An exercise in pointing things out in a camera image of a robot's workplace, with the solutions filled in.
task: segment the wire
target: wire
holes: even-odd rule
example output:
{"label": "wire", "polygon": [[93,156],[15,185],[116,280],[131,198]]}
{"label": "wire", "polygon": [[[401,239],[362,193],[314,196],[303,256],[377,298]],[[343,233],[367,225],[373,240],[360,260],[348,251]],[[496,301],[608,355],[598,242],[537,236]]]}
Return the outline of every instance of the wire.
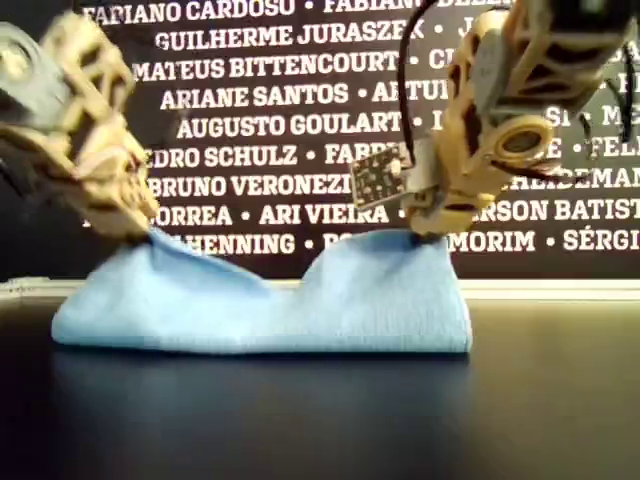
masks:
{"label": "wire", "polygon": [[24,192],[20,187],[14,173],[2,158],[0,158],[0,178],[2,178],[5,183],[11,187],[11,190],[13,190],[18,197],[25,198],[26,192]]}
{"label": "wire", "polygon": [[409,160],[411,166],[416,165],[416,156],[413,150],[413,130],[411,127],[411,117],[409,116],[409,98],[407,95],[407,57],[409,55],[409,45],[411,44],[411,35],[416,28],[418,21],[427,13],[427,10],[431,8],[438,0],[423,0],[418,8],[416,8],[407,25],[402,32],[402,38],[400,39],[400,51],[398,52],[398,104],[400,108],[400,124],[402,128],[402,136],[404,137],[404,143],[409,151]]}
{"label": "wire", "polygon": [[620,108],[620,117],[622,120],[622,131],[620,132],[620,140],[623,143],[628,143],[631,140],[631,132],[633,130],[633,100],[636,90],[636,72],[633,68],[633,57],[631,56],[631,49],[629,44],[626,43],[622,47],[622,55],[624,58],[624,70],[626,78],[626,91],[624,96],[620,94],[616,86],[613,84],[613,80],[610,78],[605,79],[607,88],[611,91],[618,107]]}

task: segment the folded cloth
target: folded cloth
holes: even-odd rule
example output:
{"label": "folded cloth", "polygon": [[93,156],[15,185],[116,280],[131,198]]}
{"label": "folded cloth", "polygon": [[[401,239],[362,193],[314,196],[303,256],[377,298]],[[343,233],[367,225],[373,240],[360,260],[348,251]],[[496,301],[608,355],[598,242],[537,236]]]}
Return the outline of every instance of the folded cloth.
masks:
{"label": "folded cloth", "polygon": [[337,242],[285,289],[161,230],[119,251],[53,319],[55,341],[204,354],[466,353],[471,327],[446,242],[405,230]]}

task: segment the beige robotic arm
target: beige robotic arm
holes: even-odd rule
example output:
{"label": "beige robotic arm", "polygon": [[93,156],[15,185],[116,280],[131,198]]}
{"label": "beige robotic arm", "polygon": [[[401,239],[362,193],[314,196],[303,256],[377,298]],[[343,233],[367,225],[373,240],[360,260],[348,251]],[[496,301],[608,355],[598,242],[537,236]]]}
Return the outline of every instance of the beige robotic arm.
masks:
{"label": "beige robotic arm", "polygon": [[448,69],[442,129],[415,142],[415,161],[406,142],[354,162],[356,207],[399,203],[421,236],[469,229],[515,174],[558,167],[544,158],[545,111],[581,111],[633,18],[624,0],[519,0],[478,16]]}
{"label": "beige robotic arm", "polygon": [[35,188],[122,240],[145,238],[158,209],[123,115],[133,88],[120,50],[87,17],[63,14],[40,44],[0,24],[0,153],[25,159]]}

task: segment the black table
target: black table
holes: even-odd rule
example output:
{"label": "black table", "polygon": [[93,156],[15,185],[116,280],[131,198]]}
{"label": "black table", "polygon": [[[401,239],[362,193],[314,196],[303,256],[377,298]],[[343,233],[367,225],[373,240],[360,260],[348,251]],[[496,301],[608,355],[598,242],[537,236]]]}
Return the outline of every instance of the black table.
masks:
{"label": "black table", "polygon": [[474,302],[468,359],[66,350],[0,320],[0,478],[638,478],[640,304]]}

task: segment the black backdrop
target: black backdrop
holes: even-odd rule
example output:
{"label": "black backdrop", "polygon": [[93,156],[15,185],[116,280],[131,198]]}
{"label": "black backdrop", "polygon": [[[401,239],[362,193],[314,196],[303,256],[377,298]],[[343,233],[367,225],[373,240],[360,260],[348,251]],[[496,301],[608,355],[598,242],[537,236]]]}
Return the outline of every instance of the black backdrop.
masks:
{"label": "black backdrop", "polygon": [[[95,6],[96,3],[86,2],[85,5]],[[147,3],[139,0],[130,2],[134,4],[134,12],[138,4],[146,5]],[[178,181],[187,181],[180,180],[181,178],[218,177],[217,185],[226,186],[226,191],[220,195],[185,197],[168,197],[164,192],[159,198],[163,206],[159,222],[163,229],[171,234],[180,235],[185,241],[205,250],[222,245],[225,240],[227,244],[233,243],[233,235],[272,235],[272,239],[277,235],[292,235],[295,237],[295,245],[291,242],[282,245],[285,250],[293,249],[288,254],[254,253],[231,255],[227,258],[269,278],[297,278],[322,251],[326,235],[335,238],[344,233],[403,225],[398,212],[391,209],[386,212],[388,223],[349,224],[343,221],[322,224],[314,222],[309,213],[317,213],[323,208],[332,209],[334,213],[337,212],[336,208],[344,210],[344,205],[350,200],[350,195],[344,191],[327,191],[324,194],[315,195],[264,196],[242,194],[238,190],[245,184],[264,185],[265,176],[271,176],[283,182],[284,185],[293,178],[293,175],[316,175],[316,180],[325,175],[325,185],[329,186],[333,179],[338,179],[338,175],[347,173],[347,165],[330,163],[332,155],[328,152],[347,150],[353,152],[354,148],[348,145],[393,142],[401,139],[397,128],[382,132],[299,135],[295,133],[300,132],[295,132],[292,128],[299,126],[296,123],[298,119],[312,121],[309,119],[313,119],[314,115],[326,113],[350,115],[350,123],[354,123],[359,114],[372,119],[371,112],[384,112],[377,115],[384,115],[385,118],[392,120],[393,115],[397,115],[394,113],[397,111],[397,102],[391,94],[392,83],[395,80],[393,52],[397,50],[398,42],[391,39],[390,35],[394,33],[394,28],[397,30],[402,21],[408,18],[411,9],[391,7],[419,2],[264,0],[262,4],[265,8],[271,4],[280,4],[282,8],[291,5],[295,6],[293,8],[295,11],[291,15],[245,16],[199,21],[186,18],[188,12],[196,11],[194,7],[187,5],[198,2],[181,0],[172,3],[178,4],[172,7],[172,12],[181,17],[177,22],[105,25],[105,30],[125,52],[127,61],[135,65],[134,71],[139,76],[139,85],[130,102],[128,118],[132,130],[140,140],[145,144],[157,142],[163,136],[163,132],[168,130],[168,126],[176,118],[176,111],[163,110],[161,105],[163,98],[165,101],[170,97],[175,100],[178,95],[177,90],[197,89],[202,92],[204,89],[211,89],[215,93],[219,88],[246,87],[248,93],[246,106],[242,104],[243,102],[236,102],[232,108],[218,106],[193,109],[190,112],[191,119],[278,116],[283,120],[285,131],[278,132],[281,133],[279,135],[265,136],[231,136],[230,131],[227,131],[226,135],[220,135],[217,138],[205,136],[201,139],[185,138],[188,136],[185,134],[188,129],[181,129],[181,133],[174,134],[164,148],[177,149],[175,151],[192,149],[191,151],[195,152],[194,155],[199,156],[199,164],[192,168],[178,168],[163,167],[158,163],[152,172],[153,185],[156,187],[164,185],[166,188],[169,185],[167,182],[175,184]],[[245,2],[199,3],[200,11],[204,10],[206,3],[213,4],[213,11],[217,11],[225,3]],[[386,8],[375,9],[376,5],[385,3]],[[414,61],[408,67],[408,77],[415,81],[411,87],[415,94],[415,99],[411,101],[411,109],[416,117],[423,119],[421,128],[437,125],[438,112],[444,108],[446,102],[442,87],[447,52],[450,53],[458,45],[468,19],[477,16],[489,6],[509,3],[509,1],[500,2],[499,0],[440,0],[439,5],[428,13],[424,23],[419,27],[424,38],[417,38],[412,44],[411,55],[417,59],[417,62]],[[124,5],[124,2],[114,1],[111,4]],[[338,12],[340,4],[343,6],[350,4],[353,7],[366,4],[369,9],[368,11]],[[32,35],[40,35],[52,16],[64,7],[62,2],[22,0],[9,2],[9,5],[5,4],[1,8],[4,19],[21,26]],[[365,38],[360,41],[361,39],[356,35],[351,36],[346,42],[305,45],[294,42],[291,45],[271,45],[260,48],[232,46],[181,51],[163,50],[153,46],[154,39],[162,40],[170,36],[164,34],[179,31],[203,31],[204,38],[207,38],[209,30],[224,36],[221,32],[226,34],[231,29],[281,26],[283,27],[281,30],[288,31],[295,38],[297,35],[304,35],[312,24],[333,24],[331,28],[342,29],[352,34],[355,30],[363,32],[369,28],[365,35],[370,34],[373,28],[377,32],[378,39]],[[334,65],[333,72],[294,74],[293,68],[300,65],[299,62],[303,61],[302,57],[308,59],[310,55],[327,53],[332,54],[332,59],[327,63]],[[335,71],[345,66],[345,59],[353,59],[353,54],[368,60],[375,59],[376,55],[378,58],[382,57],[383,68],[370,68],[363,72],[348,71],[348,69],[345,72]],[[285,72],[288,74],[277,75],[272,68],[267,68],[263,76],[249,77],[232,74],[231,67],[240,64],[246,66],[247,58],[274,56],[288,56],[289,71]],[[212,62],[212,65],[222,66],[225,70],[224,74],[220,78],[205,80],[183,78],[173,81],[163,80],[158,76],[160,71],[167,73],[169,62],[191,60],[199,60],[201,65]],[[358,62],[352,61],[351,65],[356,69]],[[155,80],[145,78],[146,68],[148,68],[149,77],[150,73],[155,71]],[[608,74],[614,77],[618,85],[621,84],[618,77],[621,71],[622,69],[615,61],[608,70]],[[296,105],[259,106],[258,102],[263,100],[261,95],[265,92],[271,92],[273,95],[274,88],[282,91],[285,86],[318,84],[327,85],[323,87],[325,93],[333,92],[337,102],[320,104],[314,101],[308,103],[303,101]],[[634,183],[634,175],[640,177],[640,162],[635,155],[638,138],[634,135],[634,140],[624,150],[616,144],[615,136],[618,126],[611,121],[612,104],[610,94],[602,90],[587,108],[591,115],[594,134],[598,137],[596,142],[604,142],[602,145],[604,155],[597,164],[597,172],[592,184],[588,185],[588,188],[557,189],[536,182],[516,183],[520,189],[506,192],[501,197],[495,220],[484,221],[490,219],[483,218],[483,221],[476,223],[472,232],[451,242],[452,255],[461,278],[636,277],[632,266],[635,263],[634,260],[638,258],[637,230],[640,229],[640,222],[638,222],[640,209],[636,206],[640,202],[636,198],[636,186],[640,183],[640,178]],[[277,128],[278,118],[271,118],[267,126],[271,129]],[[583,154],[575,152],[575,145],[582,140],[577,123],[570,127],[561,126],[557,135],[556,147],[552,153],[561,155],[563,163],[568,168],[584,168],[586,164],[583,161]],[[347,147],[336,150],[338,147],[329,146],[336,144],[347,144]],[[210,163],[215,157],[216,149],[249,145],[293,145],[296,148],[296,164],[227,167],[212,166]],[[285,156],[284,149],[278,148],[280,153],[277,157],[282,159]],[[313,158],[308,158],[309,151],[315,153]],[[162,155],[158,154],[155,157],[158,162]],[[611,207],[609,212],[606,211],[606,205],[602,206],[606,204],[607,199],[615,201],[609,205]],[[338,204],[343,207],[319,207],[319,205]],[[600,212],[595,209],[597,204],[601,204]],[[276,205],[299,205],[299,207],[281,208],[286,208],[289,212],[296,212],[295,209],[299,208],[300,222],[293,225],[260,225],[259,219],[265,219],[270,212],[275,212]],[[226,206],[232,224],[175,225],[175,223],[181,223],[181,214],[189,213],[185,213],[186,210],[184,208],[181,210],[180,207],[191,207],[191,213],[196,212],[203,218],[209,215],[211,219],[211,208],[207,211],[208,213],[203,213],[201,209],[203,206],[215,207],[216,216]],[[110,245],[96,238],[90,230],[83,228],[82,222],[70,212],[53,207],[32,213],[25,220],[20,213],[22,210],[18,199],[6,188],[1,188],[0,221],[4,229],[0,244],[2,247],[0,279],[19,275],[83,277],[111,251]],[[598,238],[606,240],[607,236],[615,238],[616,241],[609,242],[609,245],[606,241],[598,241]],[[502,242],[505,247],[510,245],[516,248],[496,251],[499,250],[496,242]]]}

